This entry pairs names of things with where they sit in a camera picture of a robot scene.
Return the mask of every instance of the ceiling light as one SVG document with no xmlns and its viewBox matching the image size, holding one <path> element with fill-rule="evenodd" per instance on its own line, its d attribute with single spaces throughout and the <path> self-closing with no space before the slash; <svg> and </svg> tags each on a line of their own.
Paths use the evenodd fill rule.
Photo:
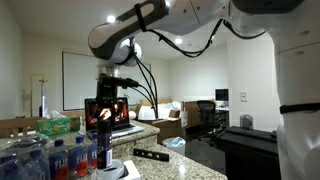
<svg viewBox="0 0 320 180">
<path fill-rule="evenodd" d="M 181 44 L 182 39 L 180 37 L 177 37 L 176 40 L 174 41 L 176 44 Z"/>
<path fill-rule="evenodd" d="M 108 23 L 114 23 L 116 21 L 116 17 L 110 15 L 107 17 L 107 22 Z"/>
</svg>

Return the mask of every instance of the ceiling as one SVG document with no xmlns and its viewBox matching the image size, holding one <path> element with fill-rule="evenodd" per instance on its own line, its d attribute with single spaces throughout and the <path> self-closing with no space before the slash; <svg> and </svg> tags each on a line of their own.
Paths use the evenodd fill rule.
<svg viewBox="0 0 320 180">
<path fill-rule="evenodd" d="M 89 32 L 93 27 L 104 23 L 106 16 L 120 15 L 143 0 L 6 0 L 6 2 L 24 32 L 87 45 Z M 182 36 L 184 42 L 180 47 L 189 51 L 201 49 L 207 42 L 215 23 L 216 21 Z M 176 37 L 165 34 L 171 40 Z M 221 28 L 215 36 L 213 45 L 225 43 L 226 37 L 227 31 Z M 136 41 L 141 46 L 144 57 L 170 60 L 182 56 L 164 42 L 158 42 L 158 37 L 150 33 L 138 34 Z"/>
</svg>

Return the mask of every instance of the laptop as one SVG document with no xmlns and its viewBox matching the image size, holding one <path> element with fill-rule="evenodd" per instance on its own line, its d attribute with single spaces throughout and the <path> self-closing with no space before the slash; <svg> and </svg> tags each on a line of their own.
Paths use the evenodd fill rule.
<svg viewBox="0 0 320 180">
<path fill-rule="evenodd" d="M 113 99 L 106 99 L 99 107 L 95 98 L 84 100 L 86 131 L 89 138 L 93 132 L 97 132 L 97 122 L 99 113 L 104 108 L 110 108 L 112 113 L 112 138 L 134 134 L 144 130 L 143 127 L 130 124 L 128 99 L 118 97 L 116 102 Z"/>
</svg>

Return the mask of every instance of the screen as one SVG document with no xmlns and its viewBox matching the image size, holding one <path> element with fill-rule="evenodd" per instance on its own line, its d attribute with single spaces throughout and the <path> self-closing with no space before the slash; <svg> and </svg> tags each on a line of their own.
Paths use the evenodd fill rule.
<svg viewBox="0 0 320 180">
<path fill-rule="evenodd" d="M 125 97 L 105 99 L 100 106 L 95 98 L 85 99 L 86 131 L 96 130 L 98 117 L 110 119 L 112 130 L 122 129 L 130 126 L 128 100 Z"/>
<path fill-rule="evenodd" d="M 229 101 L 228 89 L 216 89 L 216 101 Z"/>
</svg>

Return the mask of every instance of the whiteboard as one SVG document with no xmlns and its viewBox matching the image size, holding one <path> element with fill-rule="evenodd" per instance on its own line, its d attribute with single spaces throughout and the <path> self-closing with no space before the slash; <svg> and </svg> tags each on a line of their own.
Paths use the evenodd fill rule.
<svg viewBox="0 0 320 180">
<path fill-rule="evenodd" d="M 96 97 L 97 60 L 96 57 L 90 55 L 62 52 L 62 102 L 64 111 L 83 109 L 84 99 Z M 150 64 L 144 65 L 151 71 Z M 150 75 L 147 72 L 145 74 L 150 82 Z M 131 78 L 147 87 L 138 66 L 121 66 L 120 77 Z M 136 104 L 140 99 L 145 99 L 131 88 L 118 88 L 118 97 L 127 97 L 130 105 Z"/>
<path fill-rule="evenodd" d="M 63 110 L 84 108 L 84 99 L 95 98 L 97 58 L 62 52 Z"/>
</svg>

